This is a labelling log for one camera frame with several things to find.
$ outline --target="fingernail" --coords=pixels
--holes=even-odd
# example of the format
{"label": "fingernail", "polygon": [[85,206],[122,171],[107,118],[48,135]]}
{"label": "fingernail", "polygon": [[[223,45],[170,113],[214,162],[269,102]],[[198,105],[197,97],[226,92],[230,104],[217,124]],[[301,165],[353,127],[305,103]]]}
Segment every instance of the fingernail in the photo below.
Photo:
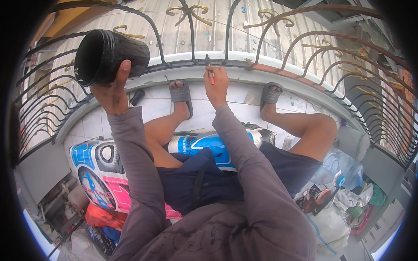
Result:
{"label": "fingernail", "polygon": [[125,70],[125,71],[129,70],[130,64],[131,64],[130,60],[123,61],[122,62],[122,70]]}

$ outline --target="gray long sleeve shirt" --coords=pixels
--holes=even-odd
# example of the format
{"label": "gray long sleeve shirt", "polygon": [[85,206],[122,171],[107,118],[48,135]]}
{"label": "gray long sleeve shirt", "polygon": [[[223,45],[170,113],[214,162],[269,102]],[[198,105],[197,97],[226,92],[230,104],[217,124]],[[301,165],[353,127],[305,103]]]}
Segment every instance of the gray long sleeve shirt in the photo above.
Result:
{"label": "gray long sleeve shirt", "polygon": [[132,201],[112,260],[315,259],[315,235],[306,217],[228,106],[217,110],[212,125],[238,171],[245,201],[206,205],[173,225],[145,144],[142,108],[107,118]]}

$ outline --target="leg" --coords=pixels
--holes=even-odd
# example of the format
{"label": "leg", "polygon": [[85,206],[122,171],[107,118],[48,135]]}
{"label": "leg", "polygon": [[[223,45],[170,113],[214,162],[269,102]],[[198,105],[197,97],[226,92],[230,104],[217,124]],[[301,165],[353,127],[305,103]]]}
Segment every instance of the leg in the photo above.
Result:
{"label": "leg", "polygon": [[[272,86],[273,91],[281,91]],[[301,138],[289,152],[323,161],[337,135],[334,119],[323,114],[277,113],[276,104],[266,103],[261,119]]]}
{"label": "leg", "polygon": [[[183,83],[171,83],[170,88],[183,86]],[[154,165],[156,167],[180,167],[183,163],[171,156],[162,146],[170,142],[177,126],[189,118],[189,109],[186,103],[174,103],[174,112],[170,115],[153,119],[144,124],[145,140],[148,148],[154,156]]]}

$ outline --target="toe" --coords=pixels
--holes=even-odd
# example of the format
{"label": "toe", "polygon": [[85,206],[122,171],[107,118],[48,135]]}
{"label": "toe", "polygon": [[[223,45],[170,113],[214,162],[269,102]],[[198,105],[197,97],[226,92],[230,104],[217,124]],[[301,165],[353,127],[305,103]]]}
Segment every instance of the toe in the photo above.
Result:
{"label": "toe", "polygon": [[183,87],[184,86],[184,84],[181,81],[177,81],[176,85],[177,85],[177,87]]}

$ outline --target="white tile floor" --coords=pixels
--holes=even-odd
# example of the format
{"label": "white tile floor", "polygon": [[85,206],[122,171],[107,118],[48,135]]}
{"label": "white tile floor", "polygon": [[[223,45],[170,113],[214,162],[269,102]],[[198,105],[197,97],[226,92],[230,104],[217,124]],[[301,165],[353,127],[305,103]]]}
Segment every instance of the white tile floor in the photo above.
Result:
{"label": "white tile floor", "polygon": [[[194,115],[190,120],[182,122],[176,131],[194,129],[207,131],[213,129],[212,121],[215,117],[215,110],[206,96],[203,83],[190,83],[189,87]],[[139,105],[143,106],[144,122],[169,115],[173,111],[168,85],[150,87],[144,90],[145,97],[139,102]],[[228,105],[240,121],[258,124],[261,127],[277,132],[276,147],[282,148],[286,139],[291,139],[291,144],[294,145],[298,138],[260,118],[261,91],[262,86],[231,82],[227,95]],[[278,113],[323,113],[331,116],[336,121],[337,127],[341,125],[341,119],[330,113],[328,109],[288,91],[284,91],[280,96],[276,104],[276,111]],[[71,146],[97,136],[103,136],[105,139],[111,137],[106,112],[101,106],[86,114],[71,129],[64,141],[67,157],[69,158],[69,148]]]}

